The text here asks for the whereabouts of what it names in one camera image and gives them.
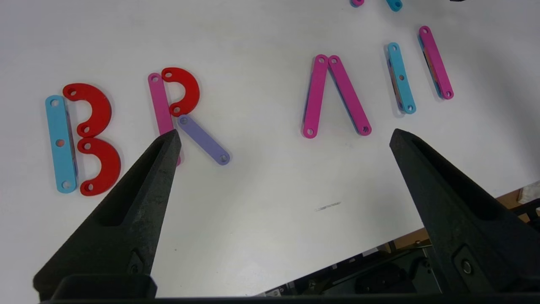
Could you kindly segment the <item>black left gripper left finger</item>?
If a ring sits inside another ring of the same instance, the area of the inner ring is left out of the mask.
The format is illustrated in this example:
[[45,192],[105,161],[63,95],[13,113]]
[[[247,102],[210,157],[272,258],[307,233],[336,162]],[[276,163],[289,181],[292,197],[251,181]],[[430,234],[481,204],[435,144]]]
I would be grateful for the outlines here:
[[33,278],[40,301],[154,299],[151,277],[181,139],[154,140]]

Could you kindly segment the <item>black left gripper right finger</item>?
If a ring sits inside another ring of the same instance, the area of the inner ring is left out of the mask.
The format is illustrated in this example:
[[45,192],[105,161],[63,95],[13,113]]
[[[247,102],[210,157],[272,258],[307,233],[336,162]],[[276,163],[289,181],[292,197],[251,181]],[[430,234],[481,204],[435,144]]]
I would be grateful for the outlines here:
[[389,145],[451,291],[539,291],[538,230],[413,133]]

